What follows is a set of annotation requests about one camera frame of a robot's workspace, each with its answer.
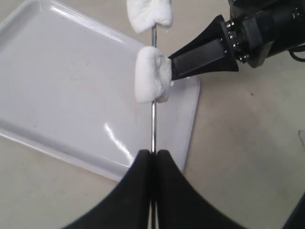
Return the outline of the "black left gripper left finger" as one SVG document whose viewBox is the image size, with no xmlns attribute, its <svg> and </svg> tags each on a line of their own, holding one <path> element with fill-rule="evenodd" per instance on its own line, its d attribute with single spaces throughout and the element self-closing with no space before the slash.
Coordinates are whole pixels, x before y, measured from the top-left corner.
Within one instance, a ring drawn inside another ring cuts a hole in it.
<svg viewBox="0 0 305 229">
<path fill-rule="evenodd" d="M 117 186 L 66 229 L 146 229 L 150 209 L 152 155 L 140 150 Z"/>
</svg>

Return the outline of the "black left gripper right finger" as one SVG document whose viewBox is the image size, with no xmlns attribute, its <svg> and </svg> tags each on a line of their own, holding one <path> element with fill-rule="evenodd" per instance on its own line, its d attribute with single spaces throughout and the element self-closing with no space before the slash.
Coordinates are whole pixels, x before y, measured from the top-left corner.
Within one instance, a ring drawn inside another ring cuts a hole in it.
<svg viewBox="0 0 305 229">
<path fill-rule="evenodd" d="M 155 198 L 160 229 L 242 229 L 206 201 L 183 176 L 171 154 L 160 150 L 154 160 Z"/>
</svg>

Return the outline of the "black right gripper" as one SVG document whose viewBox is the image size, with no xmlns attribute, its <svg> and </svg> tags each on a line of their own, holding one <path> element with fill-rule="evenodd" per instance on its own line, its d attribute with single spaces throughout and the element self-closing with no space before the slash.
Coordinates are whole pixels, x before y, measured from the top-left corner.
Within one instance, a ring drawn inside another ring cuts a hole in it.
<svg viewBox="0 0 305 229">
<path fill-rule="evenodd" d="M 190 43 L 169 56 L 172 80 L 211 72 L 237 72 L 236 59 L 257 68 L 274 55 L 305 51 L 303 0 L 231 0 L 230 20 L 218 15 Z"/>
</svg>

